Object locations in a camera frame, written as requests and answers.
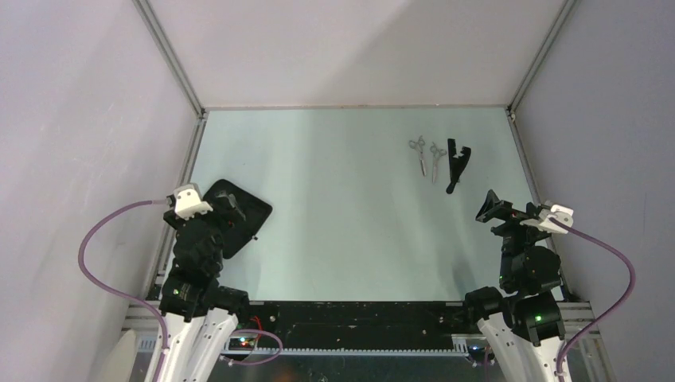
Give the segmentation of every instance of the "white wall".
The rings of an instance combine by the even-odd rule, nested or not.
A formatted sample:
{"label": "white wall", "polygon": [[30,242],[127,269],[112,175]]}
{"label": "white wall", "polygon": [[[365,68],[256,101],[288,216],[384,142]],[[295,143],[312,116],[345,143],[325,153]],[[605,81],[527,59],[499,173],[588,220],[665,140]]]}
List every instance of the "white wall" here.
{"label": "white wall", "polygon": [[562,2],[152,1],[207,107],[504,105]]}
{"label": "white wall", "polygon": [[[633,297],[601,332],[619,381],[673,380],[675,2],[585,0],[553,47],[517,125],[543,198],[622,250]],[[574,290],[603,312],[628,273],[574,236],[556,240]]]}
{"label": "white wall", "polygon": [[[80,274],[77,248],[112,210],[171,191],[195,116],[131,1],[0,8],[2,380],[90,380],[127,304]],[[92,271],[139,293],[161,209],[97,235]]]}

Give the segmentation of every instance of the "metal frame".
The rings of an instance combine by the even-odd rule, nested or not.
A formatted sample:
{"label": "metal frame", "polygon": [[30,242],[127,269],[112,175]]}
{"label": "metal frame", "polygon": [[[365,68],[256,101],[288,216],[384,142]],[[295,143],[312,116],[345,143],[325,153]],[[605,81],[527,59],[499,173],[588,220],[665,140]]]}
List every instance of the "metal frame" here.
{"label": "metal frame", "polygon": [[[194,132],[192,138],[190,139],[189,147],[185,155],[185,160],[183,167],[180,172],[180,180],[178,185],[186,183],[193,172],[195,159],[197,157],[197,152],[201,144],[202,135],[204,134],[206,120],[208,118],[208,111],[210,110],[259,110],[261,107],[210,107],[205,109],[202,103],[200,102],[197,93],[195,92],[192,84],[189,81],[185,69],[182,67],[180,60],[178,59],[177,54],[175,53],[172,45],[170,44],[169,38],[166,36],[164,29],[162,28],[161,23],[159,22],[156,13],[153,10],[150,0],[133,0],[139,14],[141,15],[143,21],[145,22],[150,35],[153,37],[156,45],[158,46],[159,52],[162,54],[167,66],[170,68],[170,71],[174,75],[174,78],[178,82],[179,87],[183,91],[188,103],[193,109],[195,115],[197,116],[197,123],[194,127]],[[536,183],[536,178],[533,176],[533,171],[530,166],[529,160],[525,153],[521,136],[518,132],[517,126],[515,124],[515,111],[521,105],[523,98],[525,97],[526,92],[528,91],[530,85],[536,78],[536,75],[540,71],[542,64],[545,62],[547,55],[549,54],[553,43],[556,41],[557,37],[560,34],[560,31],[572,15],[573,11],[576,9],[579,0],[565,0],[564,4],[561,6],[559,13],[556,15],[556,19],[553,22],[551,28],[549,29],[546,38],[544,39],[541,47],[537,51],[533,62],[530,64],[523,80],[518,86],[516,93],[514,94],[511,102],[507,107],[505,107],[507,119],[509,120],[509,125],[513,134],[514,142],[516,143],[516,148],[521,159],[521,164],[525,172],[525,177],[530,188],[530,193],[532,194],[533,201],[540,203],[540,194],[538,192],[538,187]],[[487,107],[489,105],[473,105],[476,107]],[[278,107],[278,108],[352,108],[352,107],[396,107],[392,105],[386,106],[327,106],[327,107]],[[410,105],[407,107],[455,107],[454,105]],[[154,262],[154,267],[146,277],[144,284],[145,290],[150,290],[150,288],[155,283],[161,283],[163,281],[163,276],[166,269],[166,262],[170,255],[172,243],[172,236],[170,228],[164,227],[162,231],[162,243],[156,254],[156,261]],[[548,240],[549,247],[555,251],[555,245],[552,240]],[[153,305],[157,305],[158,302],[151,301]],[[448,302],[448,304],[461,304],[461,302]],[[581,330],[585,325],[588,325],[593,319],[593,313],[591,311],[590,304],[587,302],[560,302],[559,307],[563,314],[565,321],[565,329],[568,332],[568,338]],[[154,347],[154,342],[156,341],[155,334],[158,328],[157,322],[154,320],[154,317],[149,314],[141,306],[136,306],[131,304],[129,310],[127,311],[127,317],[123,324],[123,330],[126,329],[136,329],[142,335],[145,334],[145,337],[141,337],[139,341],[141,351],[144,349],[149,349],[150,351]],[[412,352],[410,355],[419,356],[419,355],[456,355],[452,353],[457,353],[458,350],[462,350],[463,346],[466,347],[466,343],[469,341],[484,341],[485,338],[481,334],[467,333],[467,334],[453,334],[453,339],[457,341],[459,348],[453,349],[450,352],[438,352],[438,353],[425,353],[425,352]],[[603,382],[603,381],[615,381],[615,375],[609,366],[609,360],[607,357],[607,351],[604,348],[604,344],[601,340],[599,332],[594,329],[592,330],[584,339],[579,342],[579,347],[583,354],[586,355],[584,358],[584,364],[586,365],[588,375],[593,381]],[[274,349],[259,349],[256,350],[258,353],[273,353]],[[342,352],[330,352],[331,355],[391,355],[386,352],[363,352],[361,353],[351,353],[349,351]],[[284,353],[295,354],[295,355],[317,355],[324,352],[318,351],[316,349],[284,349]],[[405,355],[405,353],[396,352],[396,355]]]}
{"label": "metal frame", "polygon": [[194,91],[194,88],[188,79],[188,75],[187,73],[185,73],[185,69],[183,69],[181,62],[178,60],[178,56],[176,55],[174,48],[171,46],[169,38],[166,36],[166,33],[164,32],[162,24],[159,23],[157,15],[153,10],[150,1],[149,0],[132,0],[132,1],[134,2],[134,5],[136,5],[136,9],[139,11],[141,18],[143,19],[143,22],[146,23],[148,32],[150,32],[152,39],[157,44],[157,48],[159,49],[159,52],[162,54],[162,57],[164,57],[166,65],[169,66],[169,69],[176,78],[178,85],[181,87],[181,90],[183,91],[183,94],[185,94],[185,97],[188,99],[190,106],[192,106],[194,114],[198,118],[202,117],[204,114],[204,107],[202,106],[201,102],[199,102],[197,93]]}
{"label": "metal frame", "polygon": [[558,38],[560,31],[565,26],[565,23],[570,18],[570,16],[574,12],[578,4],[579,0],[565,0],[563,5],[560,7],[560,10],[556,15],[556,19],[553,21],[551,28],[548,30],[548,33],[546,34],[544,42],[541,44],[539,50],[536,52],[534,60],[530,64],[528,71],[525,73],[525,77],[523,77],[523,80],[518,85],[516,94],[513,96],[513,99],[511,99],[511,102],[509,103],[509,110],[515,111],[518,109],[518,106],[520,106],[523,98],[525,97],[525,93],[528,91],[529,86],[532,84],[532,82],[536,78],[537,73],[540,71],[541,65],[546,60],[546,56],[548,56],[548,53],[551,51],[553,43],[556,42],[556,39]]}
{"label": "metal frame", "polygon": [[[204,127],[206,126],[206,117],[204,115],[197,119],[197,123],[194,126],[194,132],[190,138],[189,145],[187,147],[187,152],[185,153],[185,159],[183,159],[183,166],[181,168],[180,177],[176,186],[184,185],[192,177],[192,172],[194,170],[194,162],[197,159],[197,152],[199,151],[199,146],[201,144],[201,137],[204,135]],[[158,279],[158,275],[164,275],[164,269],[166,268],[166,262],[169,259],[171,253],[171,243],[173,242],[173,236],[171,235],[171,227],[168,224],[164,224],[162,229],[162,238],[160,239],[160,245],[157,253],[154,255],[151,264],[153,264],[150,271],[147,273],[145,280],[143,281],[143,293],[147,294],[154,284],[161,282],[163,279]]]}

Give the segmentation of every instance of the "red wire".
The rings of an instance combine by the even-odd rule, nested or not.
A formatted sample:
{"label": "red wire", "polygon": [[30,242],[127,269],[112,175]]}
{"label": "red wire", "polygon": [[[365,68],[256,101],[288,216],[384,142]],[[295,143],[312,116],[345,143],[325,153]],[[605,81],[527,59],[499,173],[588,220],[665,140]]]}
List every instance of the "red wire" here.
{"label": "red wire", "polygon": [[[263,324],[260,322],[260,319],[258,318],[258,316],[251,317],[251,321],[258,323],[258,330],[263,329]],[[258,341],[262,336],[263,336],[262,334],[258,334],[258,337],[256,337],[256,341]]]}

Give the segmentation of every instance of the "gray wall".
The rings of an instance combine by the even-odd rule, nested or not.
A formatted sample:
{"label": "gray wall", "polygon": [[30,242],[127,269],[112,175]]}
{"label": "gray wall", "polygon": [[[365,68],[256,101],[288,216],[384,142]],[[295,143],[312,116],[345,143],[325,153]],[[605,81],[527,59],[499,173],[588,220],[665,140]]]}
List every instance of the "gray wall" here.
{"label": "gray wall", "polygon": [[[0,379],[92,380],[127,304],[80,274],[77,248],[109,212],[171,191],[195,116],[131,1],[0,9]],[[104,228],[92,271],[139,293],[161,214]]]}
{"label": "gray wall", "polygon": [[[583,0],[517,110],[543,198],[624,251],[637,288],[601,325],[618,380],[672,380],[675,271],[675,2]],[[596,314],[624,291],[612,254],[556,240]]]}

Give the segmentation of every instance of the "black object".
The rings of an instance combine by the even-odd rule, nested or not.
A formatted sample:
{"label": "black object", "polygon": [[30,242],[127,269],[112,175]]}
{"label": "black object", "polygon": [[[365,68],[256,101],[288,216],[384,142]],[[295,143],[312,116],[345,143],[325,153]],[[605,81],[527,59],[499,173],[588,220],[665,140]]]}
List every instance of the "black object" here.
{"label": "black object", "polygon": [[517,292],[519,298],[543,293],[562,284],[560,257],[548,248],[535,246],[536,242],[551,234],[521,225],[523,220],[536,219],[542,208],[528,203],[526,212],[518,211],[513,204],[499,200],[497,194],[490,190],[476,216],[476,221],[481,223],[492,219],[504,221],[490,229],[494,235],[503,238],[499,287],[508,294]]}
{"label": "black object", "polygon": [[501,312],[513,334],[534,346],[540,346],[547,338],[562,340],[565,337],[563,317],[550,290],[518,299],[516,296],[505,298],[497,288],[484,286],[464,296],[464,310],[469,323],[488,320],[491,314]]}
{"label": "black object", "polygon": [[176,229],[175,258],[162,287],[159,309],[163,314],[179,314],[189,322],[221,308],[236,314],[240,322],[247,322],[248,293],[219,286],[217,278],[223,259],[231,259],[255,238],[272,207],[223,179],[202,198],[213,208],[204,215],[184,220],[173,210],[174,197],[169,200],[172,209],[164,213],[164,220]]}
{"label": "black object", "polygon": [[528,203],[525,212],[502,201],[493,190],[488,191],[485,203],[478,211],[476,221],[492,219],[504,223],[490,231],[502,237],[499,287],[513,296],[502,297],[497,288],[483,287],[464,297],[466,319],[477,322],[501,312],[505,324],[517,336],[541,345],[547,338],[564,339],[565,329],[551,289],[562,284],[560,257],[536,242],[550,237],[550,233],[522,225],[523,220],[537,219],[543,206]]}
{"label": "black object", "polygon": [[[453,333],[480,333],[446,302],[251,302],[248,313],[289,349],[452,350]],[[261,337],[261,347],[276,349]]]}
{"label": "black object", "polygon": [[450,164],[450,185],[447,186],[445,192],[450,194],[455,191],[455,186],[459,183],[459,176],[462,175],[466,168],[466,164],[469,163],[469,158],[471,158],[471,148],[462,146],[460,155],[457,156],[457,145],[455,140],[449,138],[447,140],[447,151],[447,160]]}
{"label": "black object", "polygon": [[535,346],[541,345],[541,341],[547,338],[564,339],[563,316],[553,293],[548,291],[516,302],[511,331]]}

